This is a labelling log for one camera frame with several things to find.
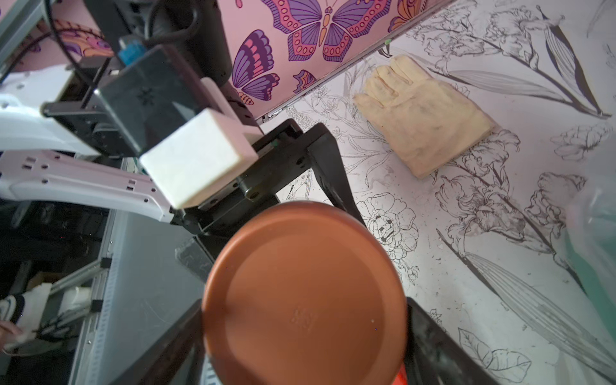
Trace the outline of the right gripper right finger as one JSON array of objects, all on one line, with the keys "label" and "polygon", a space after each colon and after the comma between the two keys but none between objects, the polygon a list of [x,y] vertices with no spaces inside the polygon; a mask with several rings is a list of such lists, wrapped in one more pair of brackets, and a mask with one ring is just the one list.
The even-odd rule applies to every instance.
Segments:
[{"label": "right gripper right finger", "polygon": [[404,369],[409,384],[497,385],[413,299],[407,299]]}]

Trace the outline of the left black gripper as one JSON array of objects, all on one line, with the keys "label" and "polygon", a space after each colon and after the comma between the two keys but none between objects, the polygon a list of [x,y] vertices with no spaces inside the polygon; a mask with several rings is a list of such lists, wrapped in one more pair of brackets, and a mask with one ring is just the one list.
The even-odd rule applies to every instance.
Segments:
[{"label": "left black gripper", "polygon": [[232,237],[271,205],[276,194],[309,169],[332,205],[365,222],[353,197],[338,142],[324,124],[307,131],[285,120],[259,139],[258,160],[196,207],[173,210],[171,223],[193,235]]}]

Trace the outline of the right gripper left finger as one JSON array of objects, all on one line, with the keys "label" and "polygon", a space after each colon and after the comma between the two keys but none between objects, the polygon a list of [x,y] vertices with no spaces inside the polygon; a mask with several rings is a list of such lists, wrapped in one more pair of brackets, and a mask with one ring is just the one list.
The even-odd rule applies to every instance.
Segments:
[{"label": "right gripper left finger", "polygon": [[114,384],[170,384],[188,363],[185,382],[199,384],[205,364],[201,301],[195,301],[173,325],[119,375]]}]

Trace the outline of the brown jar lid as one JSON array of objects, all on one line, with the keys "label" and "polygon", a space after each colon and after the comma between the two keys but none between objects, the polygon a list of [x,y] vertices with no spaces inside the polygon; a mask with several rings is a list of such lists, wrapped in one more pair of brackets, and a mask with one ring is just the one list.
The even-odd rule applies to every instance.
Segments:
[{"label": "brown jar lid", "polygon": [[392,384],[407,303],[360,221],[295,201],[250,220],[222,250],[205,286],[202,330],[224,384]]}]

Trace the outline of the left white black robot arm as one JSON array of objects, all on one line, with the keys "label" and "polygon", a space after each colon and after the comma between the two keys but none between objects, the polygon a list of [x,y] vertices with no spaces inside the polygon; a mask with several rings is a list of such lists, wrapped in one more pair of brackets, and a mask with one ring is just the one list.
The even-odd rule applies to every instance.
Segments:
[{"label": "left white black robot arm", "polygon": [[355,219],[338,145],[317,124],[258,127],[229,85],[168,59],[85,61],[8,75],[1,86],[1,197],[136,213],[224,245],[311,171]]}]

